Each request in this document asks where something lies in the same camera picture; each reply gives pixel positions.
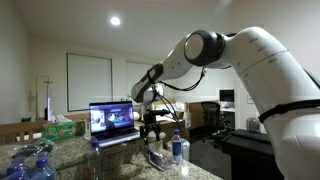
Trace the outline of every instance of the tissue box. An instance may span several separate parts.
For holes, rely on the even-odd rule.
[[[44,137],[49,140],[64,139],[85,134],[85,121],[76,120],[64,123],[45,124],[42,127]]]
[[[52,123],[42,126],[43,135],[49,140],[59,140],[75,135],[76,122]]]
[[[75,135],[82,136],[86,133],[86,122],[85,120],[76,120],[75,122]]]

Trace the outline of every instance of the black cable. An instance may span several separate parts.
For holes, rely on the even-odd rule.
[[[181,125],[180,125],[180,123],[179,123],[179,119],[178,119],[178,117],[177,117],[177,115],[176,115],[176,111],[175,111],[173,105],[170,103],[170,101],[169,101],[167,98],[165,98],[164,96],[162,96],[158,91],[154,90],[154,93],[160,98],[160,100],[163,102],[163,104],[164,104],[164,105],[166,106],[166,108],[169,110],[170,114],[171,114],[172,117],[173,117],[172,119],[176,122],[179,130],[180,130],[181,132],[183,132],[183,129],[181,128]],[[173,112],[170,111],[170,108],[168,107],[167,104],[169,104],[169,105],[171,106]]]
[[[170,84],[167,84],[167,83],[165,83],[165,82],[163,82],[163,81],[159,81],[159,83],[162,83],[162,84],[164,84],[165,86],[168,86],[168,87],[170,87],[171,89],[174,89],[174,90],[178,90],[178,91],[191,91],[191,90],[195,89],[195,88],[200,84],[200,82],[201,82],[202,78],[205,76],[206,72],[207,72],[206,67],[203,67],[203,68],[202,68],[202,71],[201,71],[201,74],[200,74],[199,80],[198,80],[194,85],[192,85],[192,86],[190,86],[190,87],[188,87],[188,88],[184,88],[184,89],[177,88],[177,87],[172,86],[172,85],[170,85]]]
[[[235,35],[237,35],[237,33],[230,33],[230,34],[227,34],[226,36],[227,36],[227,37],[233,37],[233,36],[235,36]]]

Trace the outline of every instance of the clear container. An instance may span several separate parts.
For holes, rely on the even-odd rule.
[[[247,119],[247,131],[253,134],[260,134],[260,121],[258,118],[251,117]]]
[[[174,135],[171,139],[172,143],[172,162],[173,163],[181,163],[182,162],[182,139],[180,138],[179,134],[180,131],[175,129],[173,131]]]
[[[152,163],[152,165],[161,170],[165,171],[171,168],[172,166],[172,157],[168,155],[164,155],[161,153],[153,152],[151,150],[147,151],[149,162]]]

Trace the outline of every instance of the computer monitor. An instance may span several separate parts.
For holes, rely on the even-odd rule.
[[[234,102],[234,90],[233,89],[221,89],[219,100],[221,102]]]

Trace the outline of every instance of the laptop keyboard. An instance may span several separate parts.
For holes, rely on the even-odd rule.
[[[126,135],[117,136],[117,137],[113,137],[113,138],[109,138],[109,139],[99,140],[99,145],[100,145],[100,147],[104,148],[104,147],[128,142],[128,141],[138,139],[138,138],[140,138],[140,133],[136,132],[133,134],[126,134]]]
[[[139,130],[129,129],[129,130],[120,131],[120,132],[106,133],[106,134],[98,135],[98,136],[96,136],[96,138],[98,140],[105,140],[105,139],[110,139],[110,138],[118,139],[118,137],[123,138],[123,137],[126,137],[127,135],[130,136],[130,134],[135,133],[135,132],[139,132]]]

